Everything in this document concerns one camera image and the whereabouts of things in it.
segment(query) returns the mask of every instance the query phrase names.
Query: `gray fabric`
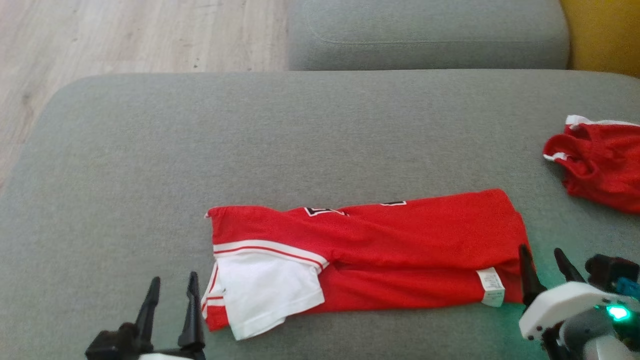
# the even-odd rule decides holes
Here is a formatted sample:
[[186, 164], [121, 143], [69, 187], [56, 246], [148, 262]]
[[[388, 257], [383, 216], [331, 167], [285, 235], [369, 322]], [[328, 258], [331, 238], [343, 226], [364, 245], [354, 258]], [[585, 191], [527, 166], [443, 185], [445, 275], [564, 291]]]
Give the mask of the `gray fabric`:
[[[190, 270], [212, 268], [211, 206], [276, 209], [504, 189], [543, 281], [552, 249], [640, 261], [638, 217], [569, 197], [541, 156], [567, 114], [640, 120], [640, 81], [554, 70], [166, 74], [60, 90], [0, 198], [7, 359], [81, 359], [162, 277], [154, 342], [175, 344]], [[299, 316], [209, 359], [544, 359], [521, 306]]]
[[558, 0], [296, 0], [292, 70], [565, 69]]

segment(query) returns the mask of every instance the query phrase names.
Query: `led light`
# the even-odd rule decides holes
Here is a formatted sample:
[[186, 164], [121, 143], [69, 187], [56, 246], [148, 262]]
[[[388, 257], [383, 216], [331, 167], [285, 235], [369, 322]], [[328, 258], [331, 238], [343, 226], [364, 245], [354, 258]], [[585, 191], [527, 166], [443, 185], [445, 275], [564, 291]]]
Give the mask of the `led light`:
[[607, 306], [607, 312], [611, 317], [613, 317], [614, 321], [622, 321], [626, 320], [631, 316], [629, 310], [624, 308], [623, 306]]

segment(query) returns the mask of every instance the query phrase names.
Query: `clothing tag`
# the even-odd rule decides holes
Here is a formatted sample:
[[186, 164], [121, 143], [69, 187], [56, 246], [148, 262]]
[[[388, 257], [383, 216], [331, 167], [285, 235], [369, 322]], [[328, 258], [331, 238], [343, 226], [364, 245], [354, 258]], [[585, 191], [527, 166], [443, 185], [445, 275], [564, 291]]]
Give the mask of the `clothing tag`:
[[494, 268], [488, 268], [484, 270], [476, 270], [482, 287], [484, 288], [484, 298], [482, 303], [493, 307], [500, 307], [504, 302], [504, 286], [498, 273]]

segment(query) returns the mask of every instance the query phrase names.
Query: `yellow cushion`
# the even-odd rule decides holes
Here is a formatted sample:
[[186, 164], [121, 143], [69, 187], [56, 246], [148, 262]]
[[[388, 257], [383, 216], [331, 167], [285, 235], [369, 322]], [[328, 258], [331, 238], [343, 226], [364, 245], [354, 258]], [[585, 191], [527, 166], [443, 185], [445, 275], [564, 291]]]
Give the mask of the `yellow cushion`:
[[571, 33], [571, 69], [640, 78], [640, 0], [561, 2]]

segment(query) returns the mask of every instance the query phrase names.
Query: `light wood plank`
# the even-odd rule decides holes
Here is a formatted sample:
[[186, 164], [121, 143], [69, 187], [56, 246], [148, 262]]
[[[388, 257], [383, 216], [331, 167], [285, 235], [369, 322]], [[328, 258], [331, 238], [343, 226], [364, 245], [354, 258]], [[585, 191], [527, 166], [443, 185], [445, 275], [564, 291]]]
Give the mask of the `light wood plank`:
[[290, 0], [0, 0], [0, 193], [42, 108], [79, 78], [282, 71]]

